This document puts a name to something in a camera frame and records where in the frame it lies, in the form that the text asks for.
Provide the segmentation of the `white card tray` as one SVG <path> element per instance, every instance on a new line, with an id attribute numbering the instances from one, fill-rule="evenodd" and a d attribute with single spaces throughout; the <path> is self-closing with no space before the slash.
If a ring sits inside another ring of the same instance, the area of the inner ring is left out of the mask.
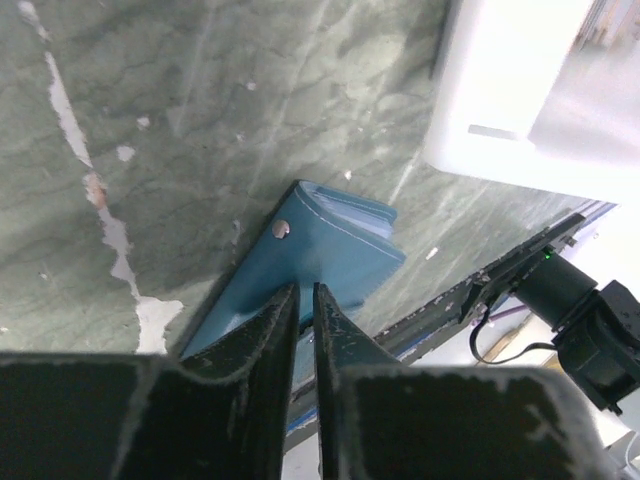
<path id="1" fill-rule="evenodd" d="M 451 174 L 639 200 L 639 5 L 457 1 L 423 159 Z"/>

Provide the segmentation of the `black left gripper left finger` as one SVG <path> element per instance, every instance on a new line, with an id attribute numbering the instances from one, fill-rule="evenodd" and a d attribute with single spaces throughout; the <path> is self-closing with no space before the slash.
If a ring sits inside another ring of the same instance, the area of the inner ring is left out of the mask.
<path id="1" fill-rule="evenodd" d="M 5 479 L 277 479 L 299 289 L 200 354 L 5 354 Z"/>

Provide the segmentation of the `blue card holder wallet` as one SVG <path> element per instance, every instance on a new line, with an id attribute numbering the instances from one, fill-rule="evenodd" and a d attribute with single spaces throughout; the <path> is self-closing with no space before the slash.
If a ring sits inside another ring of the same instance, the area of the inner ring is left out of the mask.
<path id="1" fill-rule="evenodd" d="M 299 323 L 312 317 L 313 287 L 325 284 L 353 312 L 404 264 L 392 242 L 395 208 L 308 180 L 294 182 L 258 240 L 183 347 L 191 357 L 251 319 L 283 286 L 300 288 Z"/>

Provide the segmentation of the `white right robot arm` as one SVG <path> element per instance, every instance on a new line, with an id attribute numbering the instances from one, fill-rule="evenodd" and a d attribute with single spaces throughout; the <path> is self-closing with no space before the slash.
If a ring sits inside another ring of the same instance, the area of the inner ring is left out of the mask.
<path id="1" fill-rule="evenodd" d="M 459 320 L 478 319 L 469 347 L 483 362 L 479 333 L 496 301 L 514 296 L 554 334 L 551 341 L 526 349 L 555 352 L 564 372 L 596 408 L 629 421 L 639 408 L 639 303 L 620 282 L 599 288 L 561 256 L 586 221 L 574 213 L 470 277 Z"/>

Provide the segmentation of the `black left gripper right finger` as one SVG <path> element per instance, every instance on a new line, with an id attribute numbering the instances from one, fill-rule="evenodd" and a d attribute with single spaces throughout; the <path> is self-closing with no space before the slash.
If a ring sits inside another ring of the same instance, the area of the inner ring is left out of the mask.
<path id="1" fill-rule="evenodd" d="M 560 373 L 409 367 L 313 292 L 326 479 L 613 479 L 587 406 Z"/>

